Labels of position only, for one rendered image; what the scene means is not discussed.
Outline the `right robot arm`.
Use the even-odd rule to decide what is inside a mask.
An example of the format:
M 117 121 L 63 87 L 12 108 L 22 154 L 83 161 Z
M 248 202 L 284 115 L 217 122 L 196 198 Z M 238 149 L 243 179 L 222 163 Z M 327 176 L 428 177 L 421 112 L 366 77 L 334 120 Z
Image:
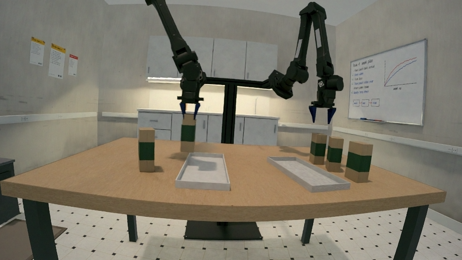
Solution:
M 188 99 L 200 97 L 200 82 L 203 81 L 203 72 L 197 66 L 199 65 L 199 58 L 196 51 L 191 51 L 187 42 L 182 38 L 165 0 L 145 0 L 145 2 L 147 6 L 152 4 L 155 7 L 170 39 L 171 49 L 174 53 L 172 58 L 179 73 L 183 73 L 181 80 L 182 96 Z

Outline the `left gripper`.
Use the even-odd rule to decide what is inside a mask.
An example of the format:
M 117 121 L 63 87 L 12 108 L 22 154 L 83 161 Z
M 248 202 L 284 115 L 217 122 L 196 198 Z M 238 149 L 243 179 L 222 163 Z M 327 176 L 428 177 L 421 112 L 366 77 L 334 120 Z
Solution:
M 335 106 L 335 103 L 327 104 L 325 102 L 313 101 L 313 102 L 311 102 L 311 105 L 312 106 L 309 106 L 309 110 L 310 110 L 310 113 L 311 113 L 311 116 L 312 116 L 313 123 L 315 123 L 316 108 L 318 107 L 318 108 L 329 108 L 327 110 L 327 121 L 328 121 L 328 124 L 330 124 L 330 121 L 331 121 L 333 115 L 336 112 L 336 107 L 333 107 L 333 106 Z

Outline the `white shallow rectangular tray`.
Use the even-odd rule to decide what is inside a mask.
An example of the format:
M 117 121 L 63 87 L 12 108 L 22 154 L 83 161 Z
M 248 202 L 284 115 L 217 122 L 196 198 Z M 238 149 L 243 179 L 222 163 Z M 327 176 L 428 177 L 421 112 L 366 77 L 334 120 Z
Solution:
M 267 162 L 311 193 L 350 189 L 350 182 L 297 157 L 267 157 Z
M 190 153 L 175 180 L 175 188 L 230 191 L 224 154 Z

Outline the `tan box with dark green band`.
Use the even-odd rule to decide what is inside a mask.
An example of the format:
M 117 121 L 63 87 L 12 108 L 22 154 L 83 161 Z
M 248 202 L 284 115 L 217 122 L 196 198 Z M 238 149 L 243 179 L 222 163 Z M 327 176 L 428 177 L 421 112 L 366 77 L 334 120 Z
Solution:
M 344 139 L 336 136 L 329 136 L 326 169 L 328 172 L 340 172 Z
M 312 164 L 324 165 L 326 151 L 327 135 L 320 133 L 312 133 L 310 158 Z
M 356 182 L 366 183 L 368 181 L 373 144 L 361 141 L 349 141 L 347 166 L 345 177 Z
M 181 133 L 181 152 L 194 153 L 196 145 L 196 124 L 194 114 L 185 114 Z
M 139 127 L 138 166 L 140 172 L 154 172 L 155 130 Z

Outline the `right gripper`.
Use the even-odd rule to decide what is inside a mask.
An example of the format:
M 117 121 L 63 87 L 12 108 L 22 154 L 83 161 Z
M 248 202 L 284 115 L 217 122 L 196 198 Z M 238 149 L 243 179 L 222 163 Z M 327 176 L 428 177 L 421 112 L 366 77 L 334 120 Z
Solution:
M 196 117 L 197 117 L 197 113 L 201 107 L 201 103 L 200 101 L 204 101 L 205 98 L 204 97 L 195 97 L 193 99 L 187 99 L 185 98 L 184 96 L 177 96 L 177 99 L 178 100 L 182 100 L 180 102 L 180 107 L 181 107 L 181 110 L 182 110 L 182 113 L 183 113 L 183 116 L 184 116 L 184 119 L 185 119 L 185 114 L 186 114 L 186 104 L 196 104 L 195 105 L 195 115 L 194 115 L 194 120 L 196 120 Z

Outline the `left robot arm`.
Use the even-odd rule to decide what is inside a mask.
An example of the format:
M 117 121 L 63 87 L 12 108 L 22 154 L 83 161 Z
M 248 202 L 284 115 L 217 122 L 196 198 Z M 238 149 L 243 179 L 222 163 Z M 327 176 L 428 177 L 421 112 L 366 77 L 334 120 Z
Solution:
M 313 23 L 316 41 L 316 71 L 318 80 L 317 102 L 332 104 L 336 98 L 336 91 L 344 88 L 343 78 L 334 74 L 334 68 L 329 53 L 325 20 L 327 19 L 325 9 L 316 2 L 310 2 L 299 12 L 300 29 L 294 62 L 284 76 L 274 78 L 274 85 L 281 91 L 292 95 L 293 84 L 297 81 L 305 83 L 309 78 L 308 67 L 306 66 L 306 55 L 308 50 L 311 25 Z M 310 16 L 311 15 L 311 16 Z

